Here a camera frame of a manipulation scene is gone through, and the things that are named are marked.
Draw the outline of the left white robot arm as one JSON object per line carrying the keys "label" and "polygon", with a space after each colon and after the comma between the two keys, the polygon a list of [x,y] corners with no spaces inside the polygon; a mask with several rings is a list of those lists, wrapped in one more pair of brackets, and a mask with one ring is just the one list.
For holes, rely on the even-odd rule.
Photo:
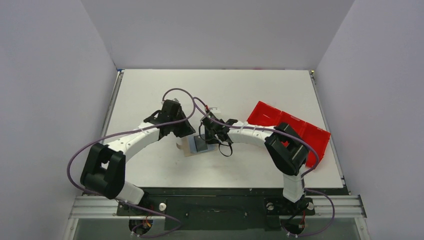
{"label": "left white robot arm", "polygon": [[142,149],[170,133],[183,138],[195,132],[181,104],[167,99],[161,109],[145,118],[129,134],[107,144],[93,144],[89,149],[80,183],[86,189],[108,199],[129,202],[129,208],[136,215],[143,215],[149,210],[149,201],[141,188],[126,181],[126,163]]}

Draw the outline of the beige leather card holder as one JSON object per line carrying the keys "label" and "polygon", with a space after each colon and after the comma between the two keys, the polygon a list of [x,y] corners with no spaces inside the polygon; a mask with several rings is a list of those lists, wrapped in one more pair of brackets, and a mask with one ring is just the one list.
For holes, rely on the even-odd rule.
{"label": "beige leather card holder", "polygon": [[189,135],[177,140],[176,147],[182,151],[184,157],[206,154],[217,150],[214,144],[207,144],[199,135]]}

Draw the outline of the dark grey credit card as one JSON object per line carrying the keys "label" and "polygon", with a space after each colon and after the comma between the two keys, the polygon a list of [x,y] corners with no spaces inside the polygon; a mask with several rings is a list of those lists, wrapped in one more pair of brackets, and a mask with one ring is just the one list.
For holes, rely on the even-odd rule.
{"label": "dark grey credit card", "polygon": [[209,149],[208,144],[200,136],[194,137],[194,145],[197,153],[207,151]]}

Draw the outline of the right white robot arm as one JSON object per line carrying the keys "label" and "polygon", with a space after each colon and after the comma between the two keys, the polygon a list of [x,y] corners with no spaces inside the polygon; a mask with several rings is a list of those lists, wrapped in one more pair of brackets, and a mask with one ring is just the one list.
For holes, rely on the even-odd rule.
{"label": "right white robot arm", "polygon": [[210,112],[201,119],[206,142],[248,144],[265,147],[276,168],[283,175],[282,207],[294,214],[302,207],[305,195],[305,172],[309,149],[300,142],[301,138],[287,123],[276,127],[252,125],[247,122],[229,119],[223,122]]}

